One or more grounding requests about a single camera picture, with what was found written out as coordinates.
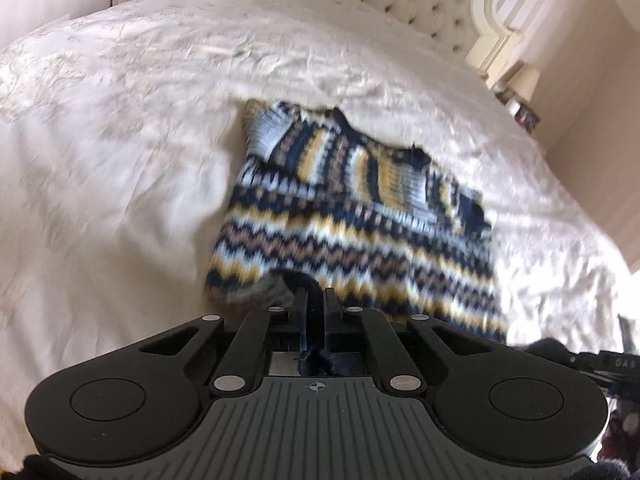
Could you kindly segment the right hand in maroon glove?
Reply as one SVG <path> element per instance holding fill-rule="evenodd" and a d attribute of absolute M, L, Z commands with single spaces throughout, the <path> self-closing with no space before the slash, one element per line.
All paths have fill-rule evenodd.
<path fill-rule="evenodd" d="M 618 388 L 611 408 L 598 461 L 614 460 L 622 463 L 631 474 L 638 474 L 639 386 Z"/>

